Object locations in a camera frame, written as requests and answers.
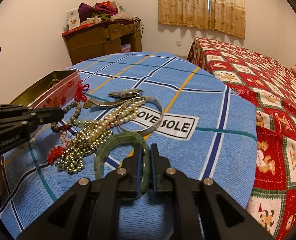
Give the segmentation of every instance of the purple fabric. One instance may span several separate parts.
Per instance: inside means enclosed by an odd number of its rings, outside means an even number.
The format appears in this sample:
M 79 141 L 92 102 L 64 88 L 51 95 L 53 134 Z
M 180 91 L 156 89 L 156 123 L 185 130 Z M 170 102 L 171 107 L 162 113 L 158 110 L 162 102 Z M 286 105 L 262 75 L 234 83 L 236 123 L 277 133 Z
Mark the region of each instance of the purple fabric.
M 87 18 L 91 18 L 94 9 L 85 3 L 81 3 L 78 8 L 80 22 L 86 21 Z
M 103 4 L 100 4 L 100 3 L 96 3 L 95 9 L 96 9 L 96 11 L 98 13 L 106 13 L 109 16 L 113 16 L 113 15 L 118 13 L 117 8 L 114 8 L 114 7 L 109 6 L 109 5 L 103 5 Z

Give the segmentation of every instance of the screw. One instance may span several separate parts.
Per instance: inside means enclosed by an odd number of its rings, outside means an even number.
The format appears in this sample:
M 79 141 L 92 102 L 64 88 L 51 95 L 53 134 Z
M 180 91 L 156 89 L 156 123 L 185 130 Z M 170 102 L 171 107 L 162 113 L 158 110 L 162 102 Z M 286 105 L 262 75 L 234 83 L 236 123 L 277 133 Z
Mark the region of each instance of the screw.
M 176 169 L 175 168 L 167 168 L 166 169 L 166 173 L 169 174 L 169 175 L 173 175 L 176 173 Z
M 127 170 L 125 168 L 119 168 L 119 169 L 117 169 L 117 173 L 119 175 L 124 175 L 127 173 Z
M 207 186 L 211 186 L 213 184 L 213 179 L 205 178 L 203 179 L 203 183 Z
M 79 185 L 85 186 L 89 183 L 89 179 L 87 178 L 81 178 L 78 180 Z

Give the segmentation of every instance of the wooden cabinet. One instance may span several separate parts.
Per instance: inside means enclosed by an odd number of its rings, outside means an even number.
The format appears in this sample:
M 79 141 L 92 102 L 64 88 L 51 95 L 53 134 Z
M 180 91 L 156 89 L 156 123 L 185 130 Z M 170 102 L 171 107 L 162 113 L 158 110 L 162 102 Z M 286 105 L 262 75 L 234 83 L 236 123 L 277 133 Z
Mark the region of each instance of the wooden cabinet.
M 142 51 L 140 24 L 133 21 L 102 22 L 63 36 L 72 64 L 121 52 L 123 44 Z

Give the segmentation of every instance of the pink box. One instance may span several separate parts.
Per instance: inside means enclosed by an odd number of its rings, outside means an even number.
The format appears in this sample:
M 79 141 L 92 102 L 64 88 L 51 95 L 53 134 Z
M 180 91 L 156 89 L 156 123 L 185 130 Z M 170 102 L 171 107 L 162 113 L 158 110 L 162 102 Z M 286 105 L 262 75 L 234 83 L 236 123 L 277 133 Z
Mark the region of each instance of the pink box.
M 49 84 L 53 79 L 61 79 L 49 89 Z M 16 97 L 11 104 L 30 106 L 32 108 L 41 107 L 63 107 L 75 97 L 80 75 L 75 70 L 54 71 L 43 77 L 35 84 L 27 88 Z M 30 134 L 32 138 L 42 127 L 40 125 L 36 131 Z
M 121 46 L 121 52 L 130 52 L 130 50 L 131 50 L 130 44 L 125 44 Z

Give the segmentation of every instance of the white box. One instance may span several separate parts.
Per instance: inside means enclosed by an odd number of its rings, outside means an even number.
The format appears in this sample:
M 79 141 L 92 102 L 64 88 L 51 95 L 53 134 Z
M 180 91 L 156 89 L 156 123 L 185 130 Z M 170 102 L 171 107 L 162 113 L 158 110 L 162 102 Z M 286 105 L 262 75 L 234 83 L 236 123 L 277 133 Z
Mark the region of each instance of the white box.
M 67 21 L 69 30 L 80 26 L 78 8 L 67 12 Z

